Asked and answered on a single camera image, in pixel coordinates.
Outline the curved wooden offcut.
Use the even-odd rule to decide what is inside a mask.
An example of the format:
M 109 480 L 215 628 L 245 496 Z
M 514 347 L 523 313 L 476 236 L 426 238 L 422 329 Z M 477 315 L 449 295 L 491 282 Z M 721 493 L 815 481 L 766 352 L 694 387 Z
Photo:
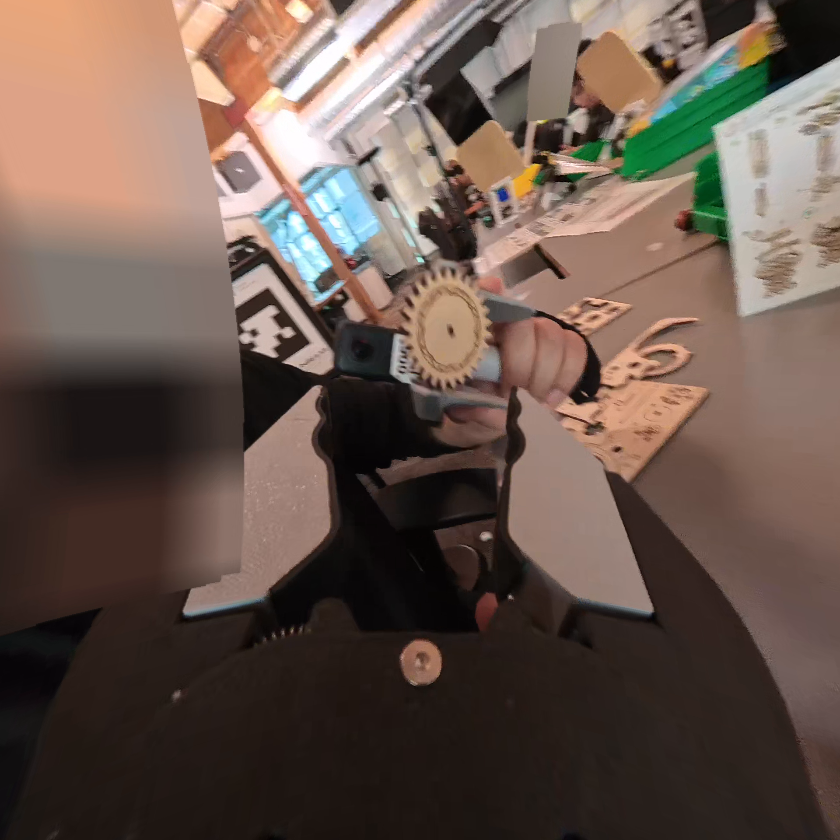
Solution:
M 664 318 L 642 331 L 622 351 L 602 365 L 601 385 L 620 389 L 630 382 L 640 382 L 669 375 L 683 368 L 692 352 L 676 343 L 651 343 L 661 333 L 697 323 L 698 318 Z

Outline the black wall box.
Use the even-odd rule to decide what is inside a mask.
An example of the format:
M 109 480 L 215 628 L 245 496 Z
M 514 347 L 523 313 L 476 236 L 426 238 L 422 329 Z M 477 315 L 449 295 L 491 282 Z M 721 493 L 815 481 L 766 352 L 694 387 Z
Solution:
M 227 154 L 216 163 L 216 171 L 237 195 L 250 192 L 262 181 L 258 168 L 244 150 Z

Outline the wooden part sheet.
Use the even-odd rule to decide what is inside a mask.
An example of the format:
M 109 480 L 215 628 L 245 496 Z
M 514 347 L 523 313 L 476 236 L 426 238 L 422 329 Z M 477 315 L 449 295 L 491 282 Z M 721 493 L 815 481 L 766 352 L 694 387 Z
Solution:
M 631 381 L 602 387 L 593 402 L 567 400 L 556 413 L 607 471 L 631 484 L 708 396 L 700 386 Z

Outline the white box blue panel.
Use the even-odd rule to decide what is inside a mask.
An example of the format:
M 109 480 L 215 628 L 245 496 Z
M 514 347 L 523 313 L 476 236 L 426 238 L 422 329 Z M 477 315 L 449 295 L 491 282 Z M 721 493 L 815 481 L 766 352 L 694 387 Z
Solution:
M 488 188 L 486 196 L 497 227 L 511 223 L 519 214 L 515 182 L 509 176 Z

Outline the person's left hand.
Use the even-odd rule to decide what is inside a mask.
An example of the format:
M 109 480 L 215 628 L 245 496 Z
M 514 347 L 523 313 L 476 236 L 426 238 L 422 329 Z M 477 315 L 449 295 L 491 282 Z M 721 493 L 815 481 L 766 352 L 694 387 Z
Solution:
M 525 391 L 554 410 L 571 396 L 585 372 L 584 338 L 549 319 L 495 324 L 493 340 L 500 356 L 500 382 L 483 385 L 488 393 L 508 398 L 513 390 Z M 506 408 L 456 407 L 433 436 L 451 448 L 488 445 L 506 434 L 507 418 Z

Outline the large wooden gear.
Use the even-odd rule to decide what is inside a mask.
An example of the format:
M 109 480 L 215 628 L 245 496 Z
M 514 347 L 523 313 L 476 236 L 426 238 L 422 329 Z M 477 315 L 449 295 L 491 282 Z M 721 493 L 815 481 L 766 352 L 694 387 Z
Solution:
M 459 264 L 424 270 L 408 286 L 401 329 L 422 383 L 443 391 L 466 384 L 490 341 L 489 312 L 475 278 Z

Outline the white paper sheets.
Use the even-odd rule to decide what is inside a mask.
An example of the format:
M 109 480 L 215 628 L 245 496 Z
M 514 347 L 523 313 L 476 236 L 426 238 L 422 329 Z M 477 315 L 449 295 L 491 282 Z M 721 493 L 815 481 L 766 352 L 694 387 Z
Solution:
M 487 246 L 478 260 L 500 265 L 546 238 L 612 231 L 683 185 L 693 185 L 696 178 L 692 171 L 650 182 L 609 182 L 593 187 L 578 202 L 564 203 Z

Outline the glass window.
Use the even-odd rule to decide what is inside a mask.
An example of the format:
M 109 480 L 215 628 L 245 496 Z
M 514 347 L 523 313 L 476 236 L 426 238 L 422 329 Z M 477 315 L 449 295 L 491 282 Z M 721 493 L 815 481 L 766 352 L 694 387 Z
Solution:
M 305 204 L 333 246 L 357 265 L 372 258 L 371 242 L 383 233 L 380 218 L 349 166 L 319 167 L 301 181 Z M 335 283 L 332 262 L 302 216 L 286 197 L 257 213 L 282 258 L 294 265 L 316 292 Z

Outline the small green bin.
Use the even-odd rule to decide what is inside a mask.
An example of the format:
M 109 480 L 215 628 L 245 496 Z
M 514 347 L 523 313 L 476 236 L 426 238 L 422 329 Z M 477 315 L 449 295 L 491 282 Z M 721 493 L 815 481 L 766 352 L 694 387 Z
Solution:
M 705 156 L 696 166 L 695 184 L 690 209 L 690 228 L 712 236 L 723 243 L 729 241 L 726 203 L 721 186 L 717 152 Z

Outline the colourful printed sheet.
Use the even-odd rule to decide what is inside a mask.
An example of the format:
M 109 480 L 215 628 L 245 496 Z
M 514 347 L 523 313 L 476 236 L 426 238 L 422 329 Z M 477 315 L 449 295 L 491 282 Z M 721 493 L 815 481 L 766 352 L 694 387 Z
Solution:
M 667 86 L 652 106 L 649 121 L 665 119 L 740 71 L 766 60 L 771 52 L 772 28 L 771 24 L 753 23 L 709 48 L 698 63 Z

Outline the white model instruction booklet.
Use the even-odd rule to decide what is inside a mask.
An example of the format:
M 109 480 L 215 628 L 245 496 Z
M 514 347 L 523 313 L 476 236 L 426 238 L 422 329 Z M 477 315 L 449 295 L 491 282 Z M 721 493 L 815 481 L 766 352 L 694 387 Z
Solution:
M 838 81 L 779 90 L 714 133 L 739 316 L 837 289 Z

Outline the small wooden sheet offcut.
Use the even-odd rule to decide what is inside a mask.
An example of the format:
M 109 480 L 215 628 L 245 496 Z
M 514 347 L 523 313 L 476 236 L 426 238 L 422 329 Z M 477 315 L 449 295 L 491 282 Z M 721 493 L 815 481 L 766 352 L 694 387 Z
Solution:
M 588 336 L 621 318 L 632 308 L 629 303 L 586 297 L 564 309 L 557 318 Z

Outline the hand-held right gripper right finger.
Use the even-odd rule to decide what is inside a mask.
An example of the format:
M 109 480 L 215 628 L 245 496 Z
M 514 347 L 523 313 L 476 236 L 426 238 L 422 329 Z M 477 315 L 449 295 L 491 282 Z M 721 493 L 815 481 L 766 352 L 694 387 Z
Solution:
M 556 413 L 511 394 L 497 581 L 533 621 L 648 621 L 654 604 L 601 461 Z

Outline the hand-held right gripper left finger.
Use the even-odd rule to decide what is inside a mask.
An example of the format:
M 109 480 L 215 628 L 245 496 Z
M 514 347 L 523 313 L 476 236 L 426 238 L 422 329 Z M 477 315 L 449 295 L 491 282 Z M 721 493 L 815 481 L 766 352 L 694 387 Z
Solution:
M 333 537 L 333 468 L 319 437 L 325 396 L 312 387 L 245 452 L 239 571 L 191 589 L 183 618 L 270 609 Z

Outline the large green bin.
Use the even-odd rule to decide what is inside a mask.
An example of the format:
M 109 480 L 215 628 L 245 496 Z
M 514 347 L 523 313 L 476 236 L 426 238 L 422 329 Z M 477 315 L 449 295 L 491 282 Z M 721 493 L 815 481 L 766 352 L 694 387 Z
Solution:
M 745 68 L 629 138 L 619 174 L 637 181 L 662 171 L 714 139 L 714 128 L 761 100 L 770 62 Z

